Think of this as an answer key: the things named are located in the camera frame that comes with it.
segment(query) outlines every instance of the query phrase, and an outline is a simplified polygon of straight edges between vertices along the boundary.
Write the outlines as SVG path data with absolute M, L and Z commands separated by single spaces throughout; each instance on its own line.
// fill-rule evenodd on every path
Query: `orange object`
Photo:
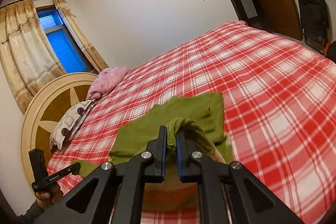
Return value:
M 328 43 L 326 44 L 326 46 L 324 47 L 324 49 L 323 49 L 324 56 L 327 56 L 327 50 L 328 50 L 328 48 L 329 48 L 329 46 L 330 46 L 331 44 L 332 44 L 331 42 L 328 42 Z

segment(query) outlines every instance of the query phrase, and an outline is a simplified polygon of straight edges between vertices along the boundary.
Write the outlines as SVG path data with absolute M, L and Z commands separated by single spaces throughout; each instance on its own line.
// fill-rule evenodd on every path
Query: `red plaid bedsheet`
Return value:
M 336 65 L 277 35 L 228 22 L 130 71 L 99 101 L 48 171 L 107 160 L 118 128 L 172 96 L 220 91 L 242 162 L 306 224 L 335 199 Z M 59 181 L 67 193 L 80 181 Z M 199 223 L 196 209 L 143 212 L 142 223 Z

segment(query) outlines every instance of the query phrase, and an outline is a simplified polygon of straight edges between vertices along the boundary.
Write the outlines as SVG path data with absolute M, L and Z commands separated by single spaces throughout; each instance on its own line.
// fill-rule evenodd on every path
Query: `window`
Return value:
M 74 41 L 56 8 L 37 11 L 43 30 L 67 73 L 91 72 L 93 67 Z

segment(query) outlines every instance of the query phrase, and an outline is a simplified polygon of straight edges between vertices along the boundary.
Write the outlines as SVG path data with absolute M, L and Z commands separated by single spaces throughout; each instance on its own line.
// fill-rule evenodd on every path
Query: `floor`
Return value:
M 310 50 L 310 51 L 312 51 L 312 52 L 315 52 L 315 53 L 317 53 L 317 54 L 319 54 L 319 55 L 321 55 L 321 56 L 324 57 L 323 54 L 321 54 L 321 53 L 318 52 L 318 51 L 315 51 L 312 47 L 309 47 L 304 41 L 296 40 L 296 39 L 294 39 L 294 38 L 291 38 L 291 37 L 288 37 L 288 36 L 286 36 L 286 35 L 279 34 L 279 33 L 276 33 L 276 32 L 273 32 L 273 33 L 276 34 L 276 35 L 279 35 L 279 36 L 281 36 L 281 37 L 287 38 L 287 39 L 289 39 L 289 40 L 292 40 L 292 41 L 294 41 L 294 42 L 297 42 L 298 44 L 300 44 L 300 45 L 306 47 L 308 50 Z
M 266 32 L 272 32 L 268 27 L 268 22 L 264 13 L 264 10 L 261 6 L 260 0 L 252 0 L 257 11 L 258 16 L 249 18 L 247 23 L 249 26 L 255 29 L 263 30 Z

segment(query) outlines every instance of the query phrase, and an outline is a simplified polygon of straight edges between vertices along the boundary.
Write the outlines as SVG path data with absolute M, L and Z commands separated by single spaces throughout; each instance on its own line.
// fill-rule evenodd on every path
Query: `silver bolt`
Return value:
M 233 169 L 240 169 L 242 167 L 242 164 L 238 161 L 233 161 L 231 163 L 231 166 L 232 166 Z
M 199 152 L 199 151 L 194 151 L 194 152 L 192 152 L 191 156 L 195 159 L 199 159 L 199 158 L 202 157 L 202 153 Z
M 101 165 L 101 168 L 103 168 L 104 170 L 108 170 L 112 167 L 112 163 L 106 161 Z
M 145 151 L 145 152 L 142 152 L 141 153 L 141 157 L 144 158 L 144 159 L 148 159 L 152 156 L 152 153 L 148 152 L 148 151 Z

